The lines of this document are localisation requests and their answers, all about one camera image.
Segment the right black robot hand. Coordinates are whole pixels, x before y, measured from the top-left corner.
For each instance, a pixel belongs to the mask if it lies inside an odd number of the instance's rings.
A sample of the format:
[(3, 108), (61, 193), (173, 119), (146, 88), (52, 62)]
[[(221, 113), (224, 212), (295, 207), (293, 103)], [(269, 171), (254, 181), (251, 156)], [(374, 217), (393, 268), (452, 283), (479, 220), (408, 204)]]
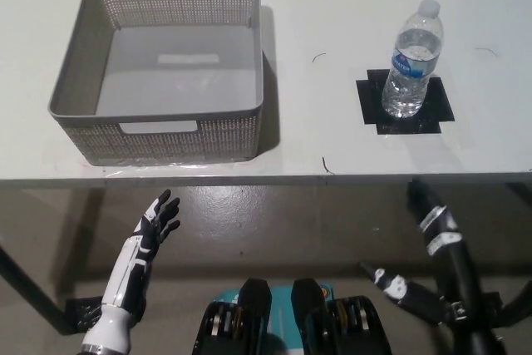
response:
[(408, 183), (406, 197), (434, 266), (437, 291), (368, 262), (361, 262), (361, 269), (391, 302), (423, 321), (486, 326), (480, 279), (449, 206), (420, 180)]

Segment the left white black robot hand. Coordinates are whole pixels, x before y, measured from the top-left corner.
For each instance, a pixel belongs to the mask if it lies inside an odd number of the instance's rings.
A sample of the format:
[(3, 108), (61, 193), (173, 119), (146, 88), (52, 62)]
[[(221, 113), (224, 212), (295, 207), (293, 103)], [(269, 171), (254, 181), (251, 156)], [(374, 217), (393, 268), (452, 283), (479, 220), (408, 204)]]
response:
[(101, 304), (128, 312), (139, 322), (145, 312), (146, 292), (152, 263), (160, 245), (180, 227), (177, 220), (180, 199), (167, 189), (146, 209), (126, 238), (111, 272)]

